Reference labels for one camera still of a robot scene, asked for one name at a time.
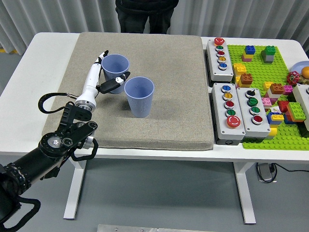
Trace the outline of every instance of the robotic arm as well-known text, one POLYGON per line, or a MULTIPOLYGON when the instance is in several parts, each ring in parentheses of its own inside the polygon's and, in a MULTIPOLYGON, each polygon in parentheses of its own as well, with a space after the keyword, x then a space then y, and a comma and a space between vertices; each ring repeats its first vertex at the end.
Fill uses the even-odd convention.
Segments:
POLYGON ((19 230, 38 212, 41 206, 39 200, 20 197, 36 181, 57 177, 61 166, 70 157, 74 161, 90 160, 95 157, 98 143, 92 136, 98 125, 90 121, 96 108, 95 97, 99 92, 108 93, 118 88, 130 75, 130 72, 126 72, 99 86, 101 60, 107 54, 108 51, 103 52, 91 66, 80 97, 67 93, 49 93, 41 97, 39 100, 41 112, 50 114, 64 109, 58 129, 44 135, 38 147, 22 158, 4 167, 0 164, 0 232, 19 230), (54 111, 44 110, 45 100, 57 95, 74 98, 76 102, 74 104, 70 101, 66 106, 54 111), (88 149, 91 143, 94 145, 91 155, 75 156, 76 149, 88 149), (33 204, 34 207, 14 227, 5 228, 4 223, 20 209, 20 203, 33 204))
POLYGON ((100 77, 100 72, 102 69, 101 62, 104 57, 108 55, 108 50, 103 52, 96 62, 91 66, 90 71, 88 73, 83 93, 81 96, 79 96, 76 99, 76 105, 78 107, 81 107, 83 109, 89 110, 90 112, 93 112, 96 107, 96 101, 95 98, 98 95, 98 92, 101 93, 109 93, 110 91, 113 91, 114 89, 120 87, 124 81, 129 77, 130 72, 126 72, 125 74, 109 80, 105 83, 103 83, 101 86, 98 85, 98 80, 100 77))

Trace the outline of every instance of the black pants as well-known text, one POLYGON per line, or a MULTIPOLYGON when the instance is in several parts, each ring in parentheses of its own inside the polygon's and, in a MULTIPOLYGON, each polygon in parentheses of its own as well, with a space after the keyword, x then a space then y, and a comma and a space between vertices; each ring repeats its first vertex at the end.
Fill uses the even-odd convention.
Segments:
POLYGON ((170 18, 174 9, 162 14, 127 14, 118 8, 118 20, 122 33, 144 33, 145 24, 149 17, 151 34, 166 34, 170 27, 170 18))

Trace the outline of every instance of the white curtain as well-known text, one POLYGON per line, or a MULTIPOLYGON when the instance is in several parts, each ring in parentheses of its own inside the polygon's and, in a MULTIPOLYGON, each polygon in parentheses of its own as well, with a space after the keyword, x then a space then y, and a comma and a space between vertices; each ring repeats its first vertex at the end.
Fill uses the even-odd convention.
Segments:
MULTIPOLYGON (((180 0, 169 33, 293 39, 307 51, 308 19, 309 0, 180 0)), ((83 31, 120 32, 114 0, 0 0, 0 45, 8 53, 23 54, 39 32, 83 31)))

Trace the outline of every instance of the white table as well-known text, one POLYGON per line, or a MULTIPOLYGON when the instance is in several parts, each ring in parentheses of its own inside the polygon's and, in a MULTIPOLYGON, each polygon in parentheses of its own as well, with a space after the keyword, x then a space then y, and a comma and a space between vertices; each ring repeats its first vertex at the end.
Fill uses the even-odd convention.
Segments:
MULTIPOLYGON (((23 55, 8 85, 0 97, 0 155, 24 155, 37 147, 47 115, 39 111, 39 98, 48 92, 57 92, 79 34, 39 33, 23 55)), ((206 49, 208 37, 202 37, 206 49)), ((287 68, 308 60, 301 45, 293 40, 225 38, 234 45, 277 46, 287 68)), ((47 101, 45 109, 53 102, 47 101)), ((91 150, 78 150, 76 154, 90 154, 91 150)), ((96 158, 195 160, 233 162, 245 224, 255 224, 246 178, 255 162, 309 163, 307 151, 245 150, 241 145, 214 145, 211 151, 158 151, 138 149, 99 148, 96 158)), ((74 219, 86 161, 71 162, 75 166, 65 210, 65 219, 74 219)))

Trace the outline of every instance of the gray control box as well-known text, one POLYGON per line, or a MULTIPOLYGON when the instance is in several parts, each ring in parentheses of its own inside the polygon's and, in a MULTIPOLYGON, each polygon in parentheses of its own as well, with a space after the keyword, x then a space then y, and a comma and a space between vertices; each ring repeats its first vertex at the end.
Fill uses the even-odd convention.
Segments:
POLYGON ((270 132, 270 127, 269 127, 269 123, 266 117, 266 113, 264 110, 264 106, 262 103, 261 94, 260 94, 259 89, 257 88, 237 88, 236 92, 237 92, 237 96, 238 96, 238 100, 239 100, 239 104, 241 108, 242 119, 244 122, 245 131, 246 131, 245 138, 256 138, 256 139, 263 140, 264 138, 268 136, 270 132), (252 108, 252 106, 248 105, 249 98, 246 96, 247 91, 252 91, 252 90, 254 90, 255 92, 254 98, 257 100, 257 104, 255 107, 257 107, 260 110, 259 114, 255 114, 255 115, 259 115, 262 119, 262 122, 260 121, 258 122, 260 123, 259 125, 256 125, 255 123, 253 123, 253 117, 255 115, 250 112, 250 109, 252 108))
POLYGON ((295 100, 300 104, 304 111, 306 120, 304 121, 307 130, 309 131, 309 86, 297 84, 293 88, 295 100))
POLYGON ((231 58, 227 49, 227 44, 222 44, 223 52, 225 53, 225 64, 227 65, 226 70, 219 69, 218 57, 214 40, 208 40, 206 47, 206 62, 208 74, 210 75, 211 81, 214 82, 231 82, 233 78, 233 67, 231 58))
POLYGON ((214 83, 211 91, 211 99, 211 109, 214 115, 213 118, 215 118, 214 132, 216 143, 220 145, 238 145, 245 136, 245 128, 235 85, 214 83), (231 101, 234 103, 233 110, 235 111, 235 116, 240 119, 240 125, 235 128, 231 128, 227 124, 226 112, 228 109, 225 108, 226 100, 223 99, 225 94, 222 91, 223 86, 230 87, 229 93, 232 95, 231 101))

